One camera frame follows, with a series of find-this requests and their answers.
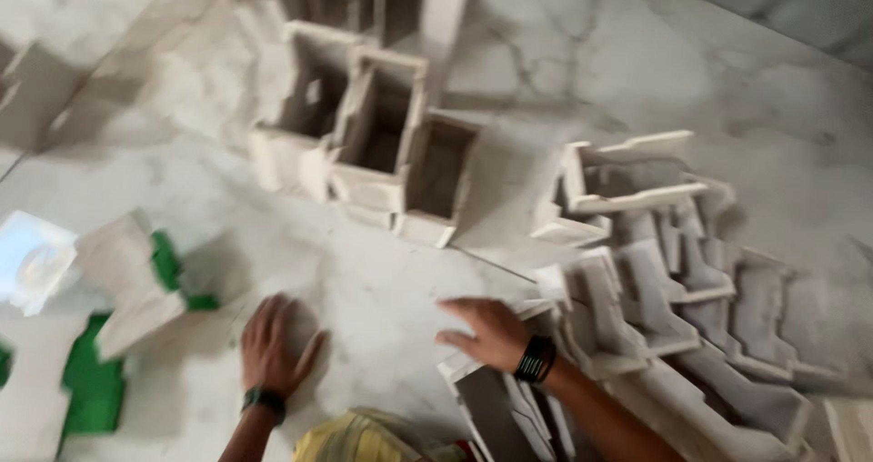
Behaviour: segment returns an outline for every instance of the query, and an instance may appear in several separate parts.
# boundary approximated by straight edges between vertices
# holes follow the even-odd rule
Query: stacked tile pieces
[[[444,247],[470,185],[480,126],[429,113],[428,64],[360,35],[291,21],[293,76],[278,119],[249,135],[269,191],[333,202],[349,218]]]
[[[792,311],[821,303],[824,288],[719,238],[736,195],[688,172],[678,152],[692,135],[564,147],[531,235],[587,249],[538,271],[558,311],[554,334],[607,389],[632,382],[731,460],[810,459],[812,404],[801,392],[845,394],[848,382],[816,335],[821,318]]]

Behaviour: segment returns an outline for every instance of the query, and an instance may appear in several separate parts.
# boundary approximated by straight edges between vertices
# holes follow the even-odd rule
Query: tile
[[[13,354],[10,378],[0,390],[2,459],[48,462],[57,456],[70,405],[61,379],[87,323],[87,315],[0,321],[0,340]]]

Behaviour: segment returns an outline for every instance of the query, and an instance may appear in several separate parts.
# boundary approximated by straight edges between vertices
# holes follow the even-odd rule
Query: bracelet
[[[270,411],[276,414],[276,426],[285,421],[286,407],[285,400],[272,390],[262,389],[260,387],[252,387],[246,392],[243,397],[243,411],[249,409],[254,404],[263,404],[270,408]]]
[[[532,336],[515,368],[515,378],[528,383],[541,382],[548,375],[556,356],[557,348],[552,340],[546,336]]]

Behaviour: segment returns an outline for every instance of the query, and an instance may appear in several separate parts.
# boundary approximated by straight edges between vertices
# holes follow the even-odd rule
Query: watch
[[[279,396],[275,391],[262,387],[252,387],[246,391],[246,395],[243,397],[243,412],[254,404],[262,404],[270,408],[270,411],[274,412],[278,419],[277,426],[285,421],[285,398]]]

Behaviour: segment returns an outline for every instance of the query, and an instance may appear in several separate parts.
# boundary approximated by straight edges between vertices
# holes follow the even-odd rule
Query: marble floor
[[[107,35],[81,50],[55,35],[83,65],[101,60],[51,149],[0,181],[0,213],[88,232],[143,208],[225,305],[133,357],[118,433],[71,439],[63,460],[217,459],[241,403],[239,334],[279,290],[333,335],[266,460],[288,460],[308,427],[355,405],[463,436],[434,367],[451,350],[431,342],[459,324],[433,303],[531,298],[532,270],[573,256],[527,237],[570,141],[697,132],[689,165],[738,191],[727,235],[825,276],[828,340],[857,371],[873,364],[862,349],[873,340],[873,79],[862,70],[701,0],[473,0],[445,107],[486,129],[462,228],[438,251],[257,187],[246,127],[275,113],[288,71],[254,13],[231,0],[129,1],[142,10],[120,12],[124,33],[93,28],[87,37]],[[28,16],[49,34],[45,12]]]

